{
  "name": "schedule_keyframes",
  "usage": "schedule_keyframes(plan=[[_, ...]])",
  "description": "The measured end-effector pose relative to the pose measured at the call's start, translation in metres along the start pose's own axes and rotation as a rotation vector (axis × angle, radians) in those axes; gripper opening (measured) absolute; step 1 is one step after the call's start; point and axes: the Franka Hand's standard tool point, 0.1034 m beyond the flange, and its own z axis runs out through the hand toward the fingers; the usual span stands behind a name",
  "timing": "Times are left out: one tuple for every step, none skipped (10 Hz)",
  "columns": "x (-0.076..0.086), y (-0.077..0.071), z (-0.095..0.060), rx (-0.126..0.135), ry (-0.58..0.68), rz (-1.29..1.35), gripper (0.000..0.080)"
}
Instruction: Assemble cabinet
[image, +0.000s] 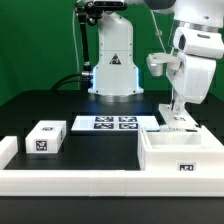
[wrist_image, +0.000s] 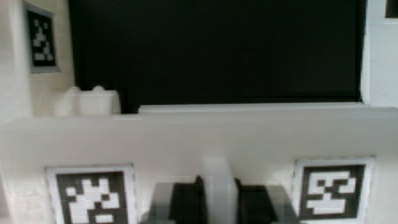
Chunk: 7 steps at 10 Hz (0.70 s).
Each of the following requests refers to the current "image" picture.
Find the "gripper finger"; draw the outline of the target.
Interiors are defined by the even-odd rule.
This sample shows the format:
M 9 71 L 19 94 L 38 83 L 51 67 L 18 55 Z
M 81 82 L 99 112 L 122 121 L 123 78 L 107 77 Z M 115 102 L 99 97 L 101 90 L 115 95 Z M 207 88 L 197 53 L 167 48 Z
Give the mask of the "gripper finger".
M 175 100 L 171 101 L 171 112 L 174 115 L 181 115 L 184 110 L 184 105 L 181 102 L 177 102 Z

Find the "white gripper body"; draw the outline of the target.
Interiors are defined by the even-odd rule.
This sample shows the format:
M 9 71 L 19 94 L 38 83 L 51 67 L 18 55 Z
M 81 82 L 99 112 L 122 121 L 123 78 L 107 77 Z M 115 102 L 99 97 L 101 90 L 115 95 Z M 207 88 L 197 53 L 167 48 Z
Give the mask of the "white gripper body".
M 179 70 L 167 75 L 172 84 L 172 100 L 200 104 L 210 88 L 216 60 L 224 55 L 220 33 L 178 27 L 173 38 L 173 56 L 181 60 Z

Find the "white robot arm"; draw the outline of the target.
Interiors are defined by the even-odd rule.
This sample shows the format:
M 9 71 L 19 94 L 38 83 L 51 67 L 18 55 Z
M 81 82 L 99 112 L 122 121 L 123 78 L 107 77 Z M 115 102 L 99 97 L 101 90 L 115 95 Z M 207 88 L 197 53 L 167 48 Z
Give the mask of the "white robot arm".
M 152 13 L 174 15 L 177 26 L 170 37 L 172 51 L 150 54 L 147 64 L 154 76 L 166 75 L 172 84 L 169 110 L 181 114 L 187 102 L 199 104 L 207 95 L 216 69 L 224 56 L 219 29 L 224 26 L 224 0 L 90 0 L 85 8 L 92 21 L 99 21 L 101 54 L 93 70 L 91 93 L 101 96 L 130 95 L 138 90 L 137 79 L 119 80 L 119 71 L 130 68 L 131 47 L 118 28 L 116 12 L 143 2 Z

